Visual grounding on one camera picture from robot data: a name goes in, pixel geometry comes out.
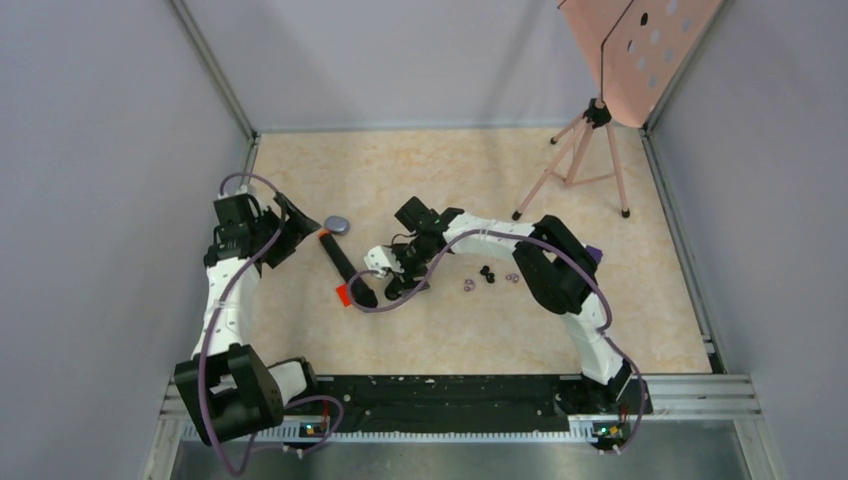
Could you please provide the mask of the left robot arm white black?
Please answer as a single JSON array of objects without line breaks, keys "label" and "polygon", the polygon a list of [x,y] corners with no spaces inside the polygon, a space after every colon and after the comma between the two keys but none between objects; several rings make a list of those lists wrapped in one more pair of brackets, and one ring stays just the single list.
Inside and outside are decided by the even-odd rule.
[{"label": "left robot arm white black", "polygon": [[250,193],[213,204],[218,224],[203,256],[208,298],[200,338],[190,359],[176,365],[174,382],[201,441],[240,438],[278,426],[286,405],[308,413],[320,386],[303,357],[266,365],[250,344],[253,299],[264,268],[291,256],[319,225],[283,194],[281,211],[262,207]]}]

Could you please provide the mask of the black earbud pair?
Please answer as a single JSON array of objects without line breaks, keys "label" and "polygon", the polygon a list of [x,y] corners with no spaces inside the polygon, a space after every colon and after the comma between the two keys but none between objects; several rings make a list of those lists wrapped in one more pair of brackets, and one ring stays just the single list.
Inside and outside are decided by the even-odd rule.
[{"label": "black earbud pair", "polygon": [[480,269],[480,274],[485,278],[486,282],[489,284],[493,284],[496,281],[495,274],[492,272],[491,268],[488,265],[484,265]]}]

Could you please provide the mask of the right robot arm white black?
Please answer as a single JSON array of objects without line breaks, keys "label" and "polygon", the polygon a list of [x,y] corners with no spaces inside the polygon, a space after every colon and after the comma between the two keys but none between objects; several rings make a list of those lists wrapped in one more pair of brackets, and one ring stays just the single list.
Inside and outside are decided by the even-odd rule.
[{"label": "right robot arm white black", "polygon": [[578,353],[586,397],[600,412],[612,412],[627,397],[633,367],[607,334],[612,310],[596,280],[599,266],[557,217],[535,223],[499,221],[449,207],[437,212],[411,197],[395,214],[411,239],[380,245],[364,256],[376,276],[391,278],[384,294],[395,301],[424,288],[433,267],[447,254],[511,261],[534,300],[565,324]]}]

